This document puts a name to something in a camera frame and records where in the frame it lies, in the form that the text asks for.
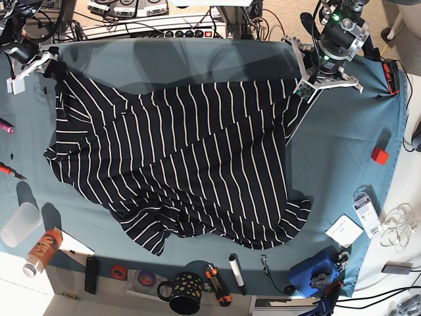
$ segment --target metal mount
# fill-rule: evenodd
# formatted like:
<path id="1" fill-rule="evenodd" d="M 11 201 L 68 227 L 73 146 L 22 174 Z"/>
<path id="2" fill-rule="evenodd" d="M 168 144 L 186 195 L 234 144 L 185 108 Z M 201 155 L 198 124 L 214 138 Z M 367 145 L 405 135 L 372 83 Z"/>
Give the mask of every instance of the metal mount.
<path id="1" fill-rule="evenodd" d="M 314 98 L 318 90 L 332 89 L 338 87 L 353 87 L 360 93 L 363 91 L 363 86 L 359 84 L 358 78 L 345 74 L 343 67 L 339 68 L 338 76 L 342 79 L 334 79 L 330 75 L 318 74 L 317 81 L 313 84 L 309 82 L 309 79 L 314 71 L 315 67 L 306 69 L 304 65 L 302 51 L 308 51 L 309 47 L 305 47 L 300 43 L 300 40 L 296 37 L 286 36 L 285 41 L 291 44 L 295 58 L 297 59 L 298 67 L 301 74 L 301 80 L 298 83 L 293 93 L 300 95 L 303 99 L 310 103 Z"/>

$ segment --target translucent cup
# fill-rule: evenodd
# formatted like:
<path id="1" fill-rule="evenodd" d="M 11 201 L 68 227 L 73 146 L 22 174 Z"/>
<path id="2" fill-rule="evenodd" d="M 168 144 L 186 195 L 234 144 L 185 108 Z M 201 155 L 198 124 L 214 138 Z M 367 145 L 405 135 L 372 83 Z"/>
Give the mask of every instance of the translucent cup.
<path id="1" fill-rule="evenodd" d="M 31 203 L 24 202 L 1 229 L 2 241 L 11 248 L 16 247 L 41 224 L 41 212 Z"/>

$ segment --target white paper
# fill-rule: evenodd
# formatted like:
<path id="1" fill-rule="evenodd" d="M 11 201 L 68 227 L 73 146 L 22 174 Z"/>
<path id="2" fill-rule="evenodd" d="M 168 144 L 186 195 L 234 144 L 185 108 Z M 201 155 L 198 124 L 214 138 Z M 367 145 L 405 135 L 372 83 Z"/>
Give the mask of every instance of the white paper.
<path id="1" fill-rule="evenodd" d="M 344 248 L 348 248 L 361 234 L 362 228 L 355 224 L 347 215 L 340 218 L 326 231 L 326 235 Z"/>
<path id="2" fill-rule="evenodd" d="M 83 243 L 71 237 L 71 235 L 63 232 L 62 230 L 60 231 L 63 241 L 59 249 L 67 254 L 70 258 L 86 267 L 86 258 L 92 257 L 95 252 L 87 246 L 83 245 Z"/>

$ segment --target mug with gold dots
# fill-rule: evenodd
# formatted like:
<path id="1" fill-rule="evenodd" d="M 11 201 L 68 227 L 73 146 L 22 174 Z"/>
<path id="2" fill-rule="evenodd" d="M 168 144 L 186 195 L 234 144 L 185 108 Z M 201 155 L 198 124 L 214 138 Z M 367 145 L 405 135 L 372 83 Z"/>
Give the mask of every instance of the mug with gold dots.
<path id="1" fill-rule="evenodd" d="M 171 287 L 171 295 L 163 296 L 161 287 Z M 192 272 L 182 272 L 176 275 L 173 282 L 164 281 L 158 285 L 158 296 L 161 300 L 170 302 L 170 308 L 180 315 L 193 315 L 200 309 L 202 299 L 202 279 Z"/>

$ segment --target small package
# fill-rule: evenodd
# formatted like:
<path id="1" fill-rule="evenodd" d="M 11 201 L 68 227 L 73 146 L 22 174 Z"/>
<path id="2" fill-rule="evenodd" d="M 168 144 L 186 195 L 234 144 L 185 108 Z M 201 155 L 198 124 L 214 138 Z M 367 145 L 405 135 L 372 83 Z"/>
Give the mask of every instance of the small package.
<path id="1" fill-rule="evenodd" d="M 379 216 L 377 215 L 376 209 L 374 208 L 370 196 L 368 196 L 367 193 L 357 193 L 354 196 L 353 207 L 357 212 L 362 227 L 364 227 L 364 230 L 370 239 L 383 231 Z"/>

